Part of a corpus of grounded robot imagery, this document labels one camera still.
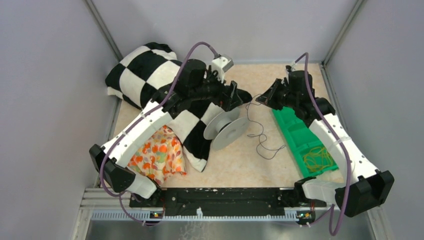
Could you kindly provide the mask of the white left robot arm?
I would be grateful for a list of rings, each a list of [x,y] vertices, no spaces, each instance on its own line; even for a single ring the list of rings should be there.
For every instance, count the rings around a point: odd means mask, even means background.
[[[141,196],[147,206],[156,206],[161,198],[157,191],[159,185],[127,167],[139,146],[162,126],[187,112],[194,102],[208,100],[230,113],[244,104],[237,83],[232,81],[226,85],[224,79],[225,73],[234,65],[231,58],[219,55],[211,61],[209,68],[201,66],[200,76],[193,78],[193,84],[180,81],[188,63],[187,59],[183,61],[172,81],[155,90],[142,112],[119,135],[101,146],[95,144],[90,148],[102,188],[110,196],[119,198],[129,192]]]

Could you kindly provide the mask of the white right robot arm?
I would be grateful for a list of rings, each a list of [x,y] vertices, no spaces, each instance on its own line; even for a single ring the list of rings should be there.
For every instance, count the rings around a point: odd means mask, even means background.
[[[293,200],[307,206],[312,200],[336,205],[354,217],[386,202],[394,184],[388,170],[381,171],[361,152],[342,126],[336,110],[324,97],[316,97],[313,78],[295,70],[277,78],[256,101],[273,110],[290,108],[321,141],[343,174],[344,183],[306,177],[294,184]]]

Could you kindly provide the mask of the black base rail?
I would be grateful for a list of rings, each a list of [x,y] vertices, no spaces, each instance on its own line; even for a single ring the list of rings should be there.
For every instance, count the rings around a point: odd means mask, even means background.
[[[167,217],[193,216],[197,210],[206,217],[279,217],[290,208],[315,210],[326,207],[326,203],[303,198],[291,187],[170,187],[149,199],[137,196],[130,200],[129,206],[158,208],[164,210]]]

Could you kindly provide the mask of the green plastic compartment bin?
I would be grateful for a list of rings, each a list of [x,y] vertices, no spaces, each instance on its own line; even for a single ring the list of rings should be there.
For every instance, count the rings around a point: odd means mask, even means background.
[[[304,178],[338,169],[323,143],[291,108],[272,110],[272,113]]]

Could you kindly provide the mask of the grey plastic cable spool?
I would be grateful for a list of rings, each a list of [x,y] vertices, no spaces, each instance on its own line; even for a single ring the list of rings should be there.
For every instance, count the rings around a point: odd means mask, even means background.
[[[240,117],[240,113],[239,108],[223,111],[206,125],[203,137],[211,140],[212,150],[224,149],[245,133],[249,127],[249,119]]]

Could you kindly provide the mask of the orange floral cloth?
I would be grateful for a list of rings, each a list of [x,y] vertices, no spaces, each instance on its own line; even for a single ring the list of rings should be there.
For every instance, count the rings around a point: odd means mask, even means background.
[[[174,175],[187,174],[182,143],[166,125],[135,152],[127,166],[158,185],[164,184]]]

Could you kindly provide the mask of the black white checkered blanket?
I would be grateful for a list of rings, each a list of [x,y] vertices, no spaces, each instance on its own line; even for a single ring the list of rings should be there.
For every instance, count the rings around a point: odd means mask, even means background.
[[[252,100],[235,82],[225,84],[215,67],[198,59],[186,63],[165,43],[149,42],[124,57],[105,79],[107,93],[139,110],[162,104],[172,120],[168,126],[182,143],[191,166],[203,172],[211,140],[204,130],[214,117]]]

